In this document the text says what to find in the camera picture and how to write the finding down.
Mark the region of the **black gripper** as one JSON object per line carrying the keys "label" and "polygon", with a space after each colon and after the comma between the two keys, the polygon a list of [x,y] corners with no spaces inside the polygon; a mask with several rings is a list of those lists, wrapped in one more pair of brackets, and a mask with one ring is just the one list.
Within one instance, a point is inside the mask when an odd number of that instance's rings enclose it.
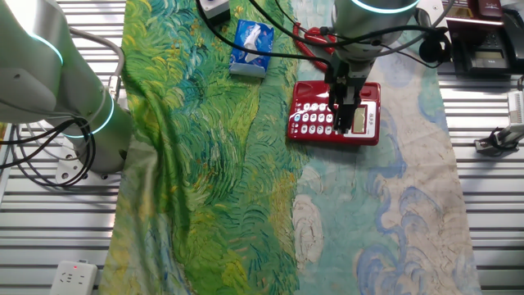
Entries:
{"label": "black gripper", "polygon": [[325,83],[330,88],[328,107],[334,116],[334,129],[340,134],[351,129],[355,105],[360,102],[359,93],[371,69],[371,61],[344,60],[337,53],[332,55]]}

